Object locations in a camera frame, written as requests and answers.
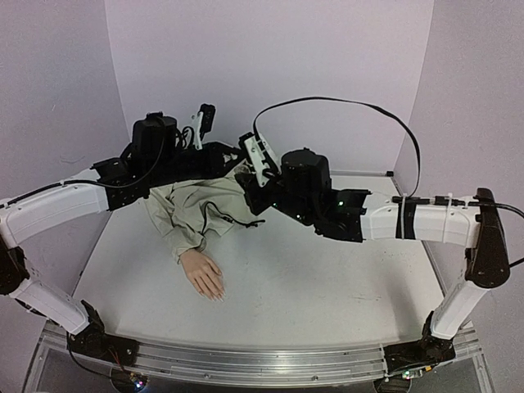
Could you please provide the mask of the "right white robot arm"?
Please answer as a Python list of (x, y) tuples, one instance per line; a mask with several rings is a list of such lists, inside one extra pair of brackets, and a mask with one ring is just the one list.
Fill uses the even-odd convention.
[(490, 290), (505, 284), (510, 263), (502, 205), (487, 188), (475, 196), (391, 196), (371, 204), (367, 189), (336, 190), (325, 156), (310, 150), (291, 151), (278, 172), (251, 162), (236, 173), (246, 203), (254, 215), (273, 207), (317, 235), (342, 242), (396, 239), (462, 246), (466, 265), (457, 282), (423, 325), (416, 341), (386, 346), (390, 375), (450, 361), (459, 328)]

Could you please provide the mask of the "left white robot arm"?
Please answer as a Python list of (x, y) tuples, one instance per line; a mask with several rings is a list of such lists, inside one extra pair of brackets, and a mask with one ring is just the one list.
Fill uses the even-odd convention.
[(185, 129), (161, 112), (133, 125), (132, 140), (117, 156), (99, 161), (74, 177), (41, 187), (1, 204), (1, 293), (18, 300), (77, 335), (92, 357), (111, 348), (93, 326), (94, 308), (46, 284), (25, 260), (20, 244), (71, 220), (114, 211), (147, 198), (150, 190), (186, 180), (221, 178), (244, 154), (221, 142), (203, 142), (215, 109), (203, 105)]

